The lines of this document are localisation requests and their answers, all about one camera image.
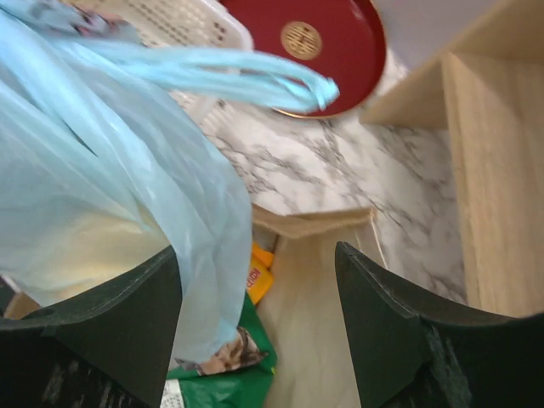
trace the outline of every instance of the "black object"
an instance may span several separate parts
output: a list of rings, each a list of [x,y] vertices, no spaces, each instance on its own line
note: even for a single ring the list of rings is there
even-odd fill
[[[346,243],[336,270],[365,408],[544,406],[544,314],[513,319],[449,301]]]
[[[4,316],[11,299],[15,296],[14,290],[0,277],[0,317]]]
[[[0,319],[0,407],[159,407],[181,300],[169,247],[23,320]]]

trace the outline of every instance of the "red lacquer tray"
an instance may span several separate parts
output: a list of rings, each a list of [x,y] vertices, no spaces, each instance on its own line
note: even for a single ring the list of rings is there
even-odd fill
[[[340,96],[326,110],[300,117],[331,117],[361,104],[385,66],[385,35],[370,0],[223,0],[251,32],[255,49],[297,61],[331,77]]]

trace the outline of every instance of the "green package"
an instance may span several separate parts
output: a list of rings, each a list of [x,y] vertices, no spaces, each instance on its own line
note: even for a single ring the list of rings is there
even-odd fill
[[[255,306],[246,295],[238,339],[209,362],[178,361],[167,379],[178,379],[185,408],[258,408],[274,378],[277,356]]]

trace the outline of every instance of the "white marble surface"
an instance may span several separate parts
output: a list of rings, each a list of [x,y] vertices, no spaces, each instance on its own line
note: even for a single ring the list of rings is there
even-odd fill
[[[405,75],[388,53],[376,94]],[[304,121],[220,102],[202,126],[253,202],[284,215],[375,207],[388,268],[464,302],[448,134],[363,126],[359,113]]]

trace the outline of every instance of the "wooden shelf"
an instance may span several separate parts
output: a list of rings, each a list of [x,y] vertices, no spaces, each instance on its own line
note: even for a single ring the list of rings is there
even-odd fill
[[[471,305],[544,310],[544,66],[445,57]]]
[[[448,53],[544,64],[544,1],[506,0],[471,24],[361,115],[363,123],[446,128],[441,60]]]
[[[468,301],[544,311],[544,0],[505,0],[366,110],[449,128]]]

